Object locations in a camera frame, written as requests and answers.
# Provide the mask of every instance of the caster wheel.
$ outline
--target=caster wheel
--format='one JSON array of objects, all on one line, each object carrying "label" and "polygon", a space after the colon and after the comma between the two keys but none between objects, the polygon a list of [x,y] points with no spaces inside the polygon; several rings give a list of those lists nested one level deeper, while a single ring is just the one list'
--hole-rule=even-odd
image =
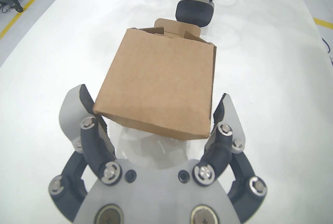
[{"label": "caster wheel", "polygon": [[23,7],[22,6],[15,6],[15,10],[19,13],[23,12]]}]

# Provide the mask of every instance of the bolt head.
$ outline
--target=bolt head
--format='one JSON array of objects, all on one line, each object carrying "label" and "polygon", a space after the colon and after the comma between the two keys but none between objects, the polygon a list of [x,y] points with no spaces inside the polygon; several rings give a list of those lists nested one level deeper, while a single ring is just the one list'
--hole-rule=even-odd
[{"label": "bolt head", "polygon": [[212,174],[206,166],[202,166],[199,170],[199,175],[202,179],[209,179]]},{"label": "bolt head", "polygon": [[83,126],[88,128],[93,123],[93,118],[86,118],[83,120]]},{"label": "bolt head", "polygon": [[265,185],[260,180],[253,182],[253,187],[259,192],[263,193],[265,190]]},{"label": "bolt head", "polygon": [[58,195],[59,193],[61,193],[64,189],[63,185],[62,185],[62,176],[58,175],[55,178],[52,179],[50,185],[49,185],[49,193],[51,195]]},{"label": "bolt head", "polygon": [[105,168],[104,170],[104,177],[105,178],[112,178],[114,177],[116,170],[113,166],[109,166],[107,168]]},{"label": "bolt head", "polygon": [[54,180],[50,185],[50,188],[53,192],[58,191],[60,189],[60,187],[61,187],[60,179]]},{"label": "bolt head", "polygon": [[231,131],[231,127],[229,125],[222,125],[221,129],[224,133],[229,133]]},{"label": "bolt head", "polygon": [[78,149],[81,149],[81,148],[82,148],[81,140],[79,140],[79,141],[76,143],[76,147],[77,147]]},{"label": "bolt head", "polygon": [[242,149],[243,148],[243,144],[237,140],[237,139],[234,139],[234,141],[232,142],[233,146],[238,148],[238,149]]}]

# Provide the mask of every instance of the box flap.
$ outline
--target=box flap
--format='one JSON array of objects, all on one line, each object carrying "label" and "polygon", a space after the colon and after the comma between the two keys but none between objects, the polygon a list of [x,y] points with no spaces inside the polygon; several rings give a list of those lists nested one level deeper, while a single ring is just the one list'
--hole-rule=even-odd
[{"label": "box flap", "polygon": [[151,27],[151,28],[140,28],[139,30],[145,31],[151,34],[160,34],[164,35],[164,28],[163,27]]},{"label": "box flap", "polygon": [[201,29],[197,25],[167,19],[157,19],[154,27],[163,27],[164,34],[182,38],[184,37],[186,31],[196,37],[199,37],[201,33]]}]

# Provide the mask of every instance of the black link arm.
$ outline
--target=black link arm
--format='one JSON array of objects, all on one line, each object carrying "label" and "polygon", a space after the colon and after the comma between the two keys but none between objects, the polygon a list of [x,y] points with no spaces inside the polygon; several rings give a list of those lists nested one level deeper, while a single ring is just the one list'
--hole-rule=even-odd
[{"label": "black link arm", "polygon": [[84,182],[81,179],[86,166],[87,162],[83,154],[74,152],[61,174],[63,190],[57,195],[50,194],[54,204],[70,222],[74,222],[87,195]]},{"label": "black link arm", "polygon": [[105,164],[114,161],[116,156],[111,153],[98,131],[98,122],[93,118],[94,126],[89,129],[81,129],[81,144],[83,155],[89,167],[95,175],[101,179],[105,169]]},{"label": "black link arm", "polygon": [[235,175],[235,181],[232,183],[228,197],[236,210],[240,222],[245,223],[259,209],[266,195],[258,196],[250,189],[249,181],[256,175],[243,152],[232,154],[230,167]]}]

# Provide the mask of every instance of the cable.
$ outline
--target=cable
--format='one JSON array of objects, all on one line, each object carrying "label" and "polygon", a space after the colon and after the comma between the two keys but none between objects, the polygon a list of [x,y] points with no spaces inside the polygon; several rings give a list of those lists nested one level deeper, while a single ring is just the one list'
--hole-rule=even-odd
[{"label": "cable", "polygon": [[7,5],[7,3],[0,3],[0,9],[2,11],[3,14],[7,14],[10,12],[10,10],[12,10],[13,8],[15,8],[12,4],[9,5],[9,7],[7,9],[4,8],[4,6]]},{"label": "cable", "polygon": [[323,41],[324,41],[324,43],[327,45],[327,47],[328,47],[328,53],[330,53],[331,52],[331,48],[330,48],[330,46],[328,45],[328,43],[323,39],[323,38],[321,38]]}]

